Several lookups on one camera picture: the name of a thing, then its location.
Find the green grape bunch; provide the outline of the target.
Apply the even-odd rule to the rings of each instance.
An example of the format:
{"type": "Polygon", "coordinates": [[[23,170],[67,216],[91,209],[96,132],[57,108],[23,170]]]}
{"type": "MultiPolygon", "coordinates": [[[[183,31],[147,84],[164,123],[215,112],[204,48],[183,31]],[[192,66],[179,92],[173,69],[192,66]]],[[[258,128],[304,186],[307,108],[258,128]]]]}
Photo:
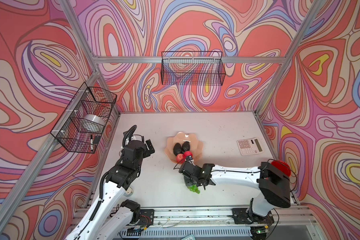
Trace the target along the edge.
{"type": "Polygon", "coordinates": [[[187,188],[193,193],[200,194],[200,190],[197,185],[187,186],[187,188]]]}

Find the red apple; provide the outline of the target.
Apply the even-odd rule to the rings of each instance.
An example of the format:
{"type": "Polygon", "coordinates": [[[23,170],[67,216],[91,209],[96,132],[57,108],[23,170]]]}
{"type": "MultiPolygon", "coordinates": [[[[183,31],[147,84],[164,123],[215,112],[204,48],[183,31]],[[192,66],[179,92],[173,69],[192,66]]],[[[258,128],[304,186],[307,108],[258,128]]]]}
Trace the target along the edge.
{"type": "Polygon", "coordinates": [[[191,151],[186,151],[184,152],[184,159],[186,161],[190,161],[190,160],[193,160],[193,154],[191,151]]]}
{"type": "Polygon", "coordinates": [[[182,163],[185,161],[185,156],[184,156],[184,154],[178,154],[178,155],[176,156],[176,161],[177,161],[178,164],[182,164],[182,163]]]}

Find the dark avocado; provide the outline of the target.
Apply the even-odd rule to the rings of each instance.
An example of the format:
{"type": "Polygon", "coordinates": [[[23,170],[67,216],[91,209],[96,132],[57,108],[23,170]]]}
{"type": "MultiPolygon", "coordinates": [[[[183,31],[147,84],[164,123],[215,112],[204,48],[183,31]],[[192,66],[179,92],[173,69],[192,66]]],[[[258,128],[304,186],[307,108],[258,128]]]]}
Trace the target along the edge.
{"type": "Polygon", "coordinates": [[[176,143],[173,147],[173,153],[175,156],[179,154],[183,154],[182,145],[180,143],[176,143]]]}
{"type": "Polygon", "coordinates": [[[182,144],[182,151],[186,152],[186,151],[190,151],[191,150],[191,145],[190,142],[184,142],[182,144]]]}

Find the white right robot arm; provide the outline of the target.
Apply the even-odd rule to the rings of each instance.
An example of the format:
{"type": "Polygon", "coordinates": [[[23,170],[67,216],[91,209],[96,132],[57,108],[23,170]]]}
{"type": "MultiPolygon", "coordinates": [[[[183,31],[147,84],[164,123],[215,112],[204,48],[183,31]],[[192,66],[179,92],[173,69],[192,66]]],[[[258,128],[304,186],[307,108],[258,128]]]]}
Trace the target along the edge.
{"type": "Polygon", "coordinates": [[[236,224],[266,224],[271,210],[291,207],[290,177],[274,166],[273,160],[252,168],[232,168],[215,164],[199,167],[191,161],[185,161],[178,170],[188,187],[235,185],[259,190],[260,193],[251,198],[248,208],[241,213],[233,213],[236,224]]]}

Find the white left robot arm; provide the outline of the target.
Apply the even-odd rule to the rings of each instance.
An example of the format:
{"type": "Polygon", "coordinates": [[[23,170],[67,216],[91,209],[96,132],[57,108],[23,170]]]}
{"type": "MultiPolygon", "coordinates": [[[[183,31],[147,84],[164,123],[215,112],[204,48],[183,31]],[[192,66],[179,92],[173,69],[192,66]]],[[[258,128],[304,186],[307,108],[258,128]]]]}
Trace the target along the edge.
{"type": "Polygon", "coordinates": [[[150,140],[132,140],[122,149],[117,163],[101,178],[99,195],[67,240],[112,240],[129,224],[140,220],[141,205],[120,202],[131,183],[140,176],[142,162],[155,153],[150,140]]]}

